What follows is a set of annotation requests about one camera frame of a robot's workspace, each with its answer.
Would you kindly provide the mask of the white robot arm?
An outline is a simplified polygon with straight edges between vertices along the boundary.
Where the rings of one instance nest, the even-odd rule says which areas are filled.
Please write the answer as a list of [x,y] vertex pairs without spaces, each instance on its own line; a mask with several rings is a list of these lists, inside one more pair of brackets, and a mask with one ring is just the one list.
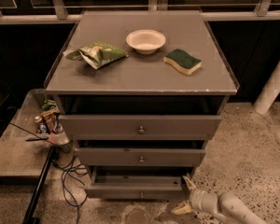
[[[255,110],[265,114],[272,106],[280,93],[280,60],[266,82],[257,101]],[[253,213],[236,195],[230,192],[215,194],[203,189],[198,189],[194,183],[183,176],[186,181],[189,197],[171,210],[174,215],[200,211],[210,214],[222,224],[267,224],[262,218]]]

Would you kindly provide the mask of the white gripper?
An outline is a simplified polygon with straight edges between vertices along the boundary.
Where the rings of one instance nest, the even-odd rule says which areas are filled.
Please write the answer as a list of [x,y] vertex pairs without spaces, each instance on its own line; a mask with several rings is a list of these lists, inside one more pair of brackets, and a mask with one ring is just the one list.
[[171,210],[171,213],[180,216],[192,212],[193,208],[195,211],[205,212],[213,216],[217,215],[219,213],[218,195],[197,189],[195,184],[186,175],[183,178],[189,191],[192,191],[189,196],[189,203],[186,201],[180,203]]

